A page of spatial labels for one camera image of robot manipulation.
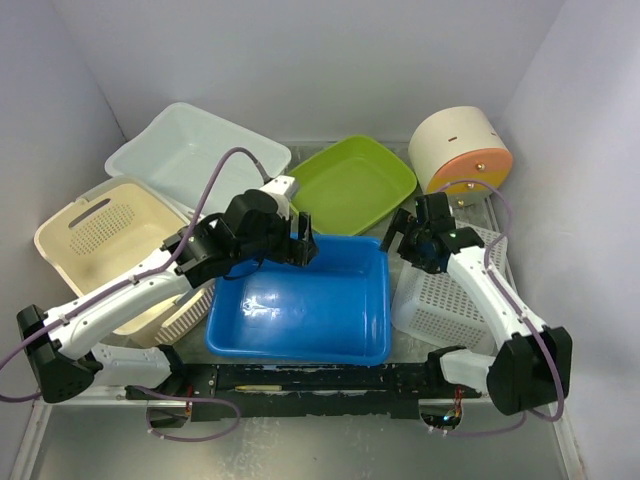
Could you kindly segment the white perforated plastic basket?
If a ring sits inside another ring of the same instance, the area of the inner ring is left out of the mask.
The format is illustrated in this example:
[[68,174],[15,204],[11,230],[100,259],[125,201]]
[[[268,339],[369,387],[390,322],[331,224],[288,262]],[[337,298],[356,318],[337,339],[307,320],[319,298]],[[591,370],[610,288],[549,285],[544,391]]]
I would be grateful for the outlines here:
[[448,274],[429,274],[406,261],[391,305],[395,329],[434,346],[464,346],[491,355],[495,341],[469,295]]

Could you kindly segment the blue plastic tub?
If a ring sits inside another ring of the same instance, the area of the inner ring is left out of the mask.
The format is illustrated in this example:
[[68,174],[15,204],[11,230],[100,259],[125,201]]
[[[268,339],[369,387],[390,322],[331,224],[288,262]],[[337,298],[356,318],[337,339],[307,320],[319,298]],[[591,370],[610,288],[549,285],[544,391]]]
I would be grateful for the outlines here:
[[391,351],[388,256],[368,236],[318,235],[306,267],[235,266],[215,283],[204,334],[218,356],[377,366]]

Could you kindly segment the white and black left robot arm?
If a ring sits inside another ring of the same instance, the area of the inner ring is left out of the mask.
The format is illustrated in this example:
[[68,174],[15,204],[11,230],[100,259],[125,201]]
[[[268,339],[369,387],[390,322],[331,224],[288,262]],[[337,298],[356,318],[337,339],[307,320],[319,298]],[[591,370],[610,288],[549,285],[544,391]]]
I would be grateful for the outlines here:
[[35,376],[38,397],[60,403],[109,383],[140,385],[165,399],[181,395],[187,375],[170,348],[110,347],[103,339],[167,299],[229,278],[242,262],[307,266],[318,252],[311,216],[299,213],[293,233],[289,205],[284,194],[248,190],[225,212],[180,229],[120,278],[59,307],[29,305],[19,311],[19,348]]

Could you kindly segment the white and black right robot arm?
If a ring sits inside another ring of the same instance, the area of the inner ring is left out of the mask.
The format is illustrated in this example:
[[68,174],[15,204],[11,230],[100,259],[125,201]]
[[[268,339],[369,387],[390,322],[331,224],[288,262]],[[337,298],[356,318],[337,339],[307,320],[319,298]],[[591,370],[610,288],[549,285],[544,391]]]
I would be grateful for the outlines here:
[[469,296],[488,324],[496,356],[462,346],[428,356],[426,390],[448,396],[457,386],[488,395],[504,415],[540,413],[554,403],[559,419],[569,395],[573,340],[563,327],[551,328],[518,297],[492,265],[489,245],[471,227],[459,228],[445,193],[422,195],[414,211],[398,209],[380,249],[397,240],[401,259],[426,274],[448,274]]

